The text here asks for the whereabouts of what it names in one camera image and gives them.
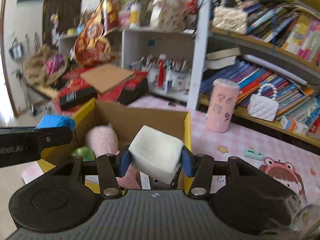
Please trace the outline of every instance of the door frame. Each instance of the door frame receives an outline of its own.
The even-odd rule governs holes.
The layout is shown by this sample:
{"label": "door frame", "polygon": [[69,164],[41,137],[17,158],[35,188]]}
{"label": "door frame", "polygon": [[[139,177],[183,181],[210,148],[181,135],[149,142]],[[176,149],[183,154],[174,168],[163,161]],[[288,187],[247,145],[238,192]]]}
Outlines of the door frame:
{"label": "door frame", "polygon": [[6,0],[2,0],[2,4],[1,4],[1,12],[0,12],[0,54],[1,54],[1,61],[2,61],[2,69],[3,69],[3,75],[4,75],[4,82],[5,82],[5,86],[7,87],[7,92],[8,92],[8,96],[9,96],[9,100],[11,103],[11,107],[13,110],[13,114],[15,117],[18,117],[18,112],[17,109],[14,105],[14,101],[12,98],[12,93],[11,93],[11,89],[10,89],[10,85],[9,85],[9,79],[8,79],[8,73],[7,73],[7,67],[5,64],[5,58],[4,58],[4,10],[5,10],[5,1]]}

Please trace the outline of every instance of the pink tumbler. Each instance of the pink tumbler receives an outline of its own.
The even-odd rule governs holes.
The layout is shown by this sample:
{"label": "pink tumbler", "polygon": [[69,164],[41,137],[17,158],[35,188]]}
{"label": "pink tumbler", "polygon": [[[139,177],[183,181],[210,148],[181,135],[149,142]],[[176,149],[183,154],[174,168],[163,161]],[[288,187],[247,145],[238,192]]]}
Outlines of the pink tumbler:
{"label": "pink tumbler", "polygon": [[239,86],[228,79],[218,78],[213,82],[205,126],[217,133],[227,131],[236,105]]}

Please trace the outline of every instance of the white quilted handbag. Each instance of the white quilted handbag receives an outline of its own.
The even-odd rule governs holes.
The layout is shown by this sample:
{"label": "white quilted handbag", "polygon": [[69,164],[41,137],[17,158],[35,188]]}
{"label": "white quilted handbag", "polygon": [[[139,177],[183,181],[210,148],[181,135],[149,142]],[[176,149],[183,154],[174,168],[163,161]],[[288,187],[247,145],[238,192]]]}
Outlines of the white quilted handbag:
{"label": "white quilted handbag", "polygon": [[[273,96],[271,98],[267,98],[261,95],[262,90],[265,87],[272,88]],[[276,117],[276,113],[279,107],[279,103],[276,101],[276,96],[277,89],[273,84],[263,84],[259,88],[258,94],[251,95],[250,103],[248,106],[248,114],[252,117],[272,122]]]}
{"label": "white quilted handbag", "polygon": [[248,13],[243,11],[243,2],[234,0],[237,8],[225,7],[226,0],[221,0],[220,5],[214,8],[212,27],[246,34]]}

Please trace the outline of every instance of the pink checkered tablecloth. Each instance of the pink checkered tablecloth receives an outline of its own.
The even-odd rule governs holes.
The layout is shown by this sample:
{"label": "pink checkered tablecloth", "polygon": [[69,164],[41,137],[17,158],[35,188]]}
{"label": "pink checkered tablecloth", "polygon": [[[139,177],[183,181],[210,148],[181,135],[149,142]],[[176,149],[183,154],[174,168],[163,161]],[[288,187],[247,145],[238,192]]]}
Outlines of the pink checkered tablecloth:
{"label": "pink checkered tablecloth", "polygon": [[[142,97],[130,106],[187,111],[184,106],[169,106],[168,101],[153,96]],[[204,123],[204,113],[191,112],[193,154],[205,153],[217,161],[226,161],[230,156],[238,156],[256,168],[265,165],[264,161],[244,157],[245,149],[252,147],[263,153],[266,161],[284,163],[284,169],[282,169],[284,174],[291,172],[295,174],[293,177],[299,180],[299,182],[290,181],[288,177],[279,175],[283,177],[283,179],[278,179],[279,181],[289,185],[301,197],[305,194],[309,203],[320,202],[320,156],[234,123],[230,123],[228,131],[221,134],[207,129]],[[214,176],[211,192],[216,192],[224,185],[224,182],[217,182],[217,177]]]}

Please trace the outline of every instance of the white foam block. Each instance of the white foam block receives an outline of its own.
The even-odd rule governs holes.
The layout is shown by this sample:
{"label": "white foam block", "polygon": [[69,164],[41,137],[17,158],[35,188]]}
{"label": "white foam block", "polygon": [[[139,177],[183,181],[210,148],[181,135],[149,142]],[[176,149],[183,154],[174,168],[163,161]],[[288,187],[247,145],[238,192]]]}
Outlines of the white foam block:
{"label": "white foam block", "polygon": [[145,125],[129,147],[132,166],[154,179],[170,184],[180,164],[183,145],[180,139]]}

